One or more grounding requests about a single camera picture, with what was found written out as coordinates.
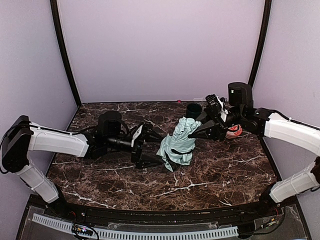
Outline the mint green folding umbrella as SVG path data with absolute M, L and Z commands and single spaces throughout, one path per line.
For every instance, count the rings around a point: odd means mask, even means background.
M 182 117 L 172 135 L 167 134 L 161 141 L 156 155 L 161 157 L 168 171 L 174 172 L 178 166 L 190 165 L 196 139 L 189 138 L 189 135 L 201 125 L 200 121 L 193 118 Z

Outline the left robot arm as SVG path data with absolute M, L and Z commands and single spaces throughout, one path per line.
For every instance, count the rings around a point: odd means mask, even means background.
M 114 110 L 101 114 L 96 126 L 78 132 L 44 127 L 21 115 L 1 140 L 1 172 L 16 174 L 46 203 L 55 204 L 64 198 L 63 194 L 28 158 L 29 152 L 60 153 L 90 160 L 112 152 L 127 152 L 135 167 L 144 169 L 162 161 L 143 156 L 143 145 L 162 140 L 151 124 L 141 122 L 130 129 L 122 114 Z

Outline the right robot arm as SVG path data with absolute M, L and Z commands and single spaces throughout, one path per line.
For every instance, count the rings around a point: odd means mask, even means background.
M 255 108 L 252 87 L 243 82 L 228 84 L 226 108 L 215 94 L 205 98 L 207 106 L 197 118 L 201 122 L 189 138 L 222 141 L 230 127 L 240 125 L 244 130 L 270 139 L 281 140 L 315 154 L 316 159 L 303 170 L 271 184 L 260 196 L 263 204 L 278 204 L 294 195 L 320 186 L 320 129 L 274 109 Z

